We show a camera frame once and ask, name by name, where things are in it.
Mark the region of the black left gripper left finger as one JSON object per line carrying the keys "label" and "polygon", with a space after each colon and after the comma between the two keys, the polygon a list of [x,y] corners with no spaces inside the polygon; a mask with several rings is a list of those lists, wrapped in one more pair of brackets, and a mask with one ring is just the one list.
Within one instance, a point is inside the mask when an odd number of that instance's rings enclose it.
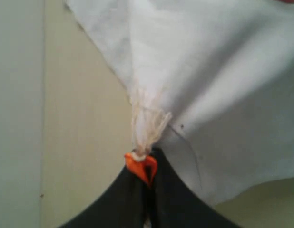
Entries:
{"label": "black left gripper left finger", "polygon": [[126,167],[109,188],[62,228],[143,228],[147,186]]}

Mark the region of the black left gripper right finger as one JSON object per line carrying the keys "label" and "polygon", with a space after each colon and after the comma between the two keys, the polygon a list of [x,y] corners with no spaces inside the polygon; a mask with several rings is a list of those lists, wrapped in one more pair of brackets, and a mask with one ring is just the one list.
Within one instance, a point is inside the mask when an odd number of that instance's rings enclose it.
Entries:
{"label": "black left gripper right finger", "polygon": [[152,228],[231,228],[233,223],[198,198],[180,179],[160,148],[151,153],[158,168],[153,179]]}

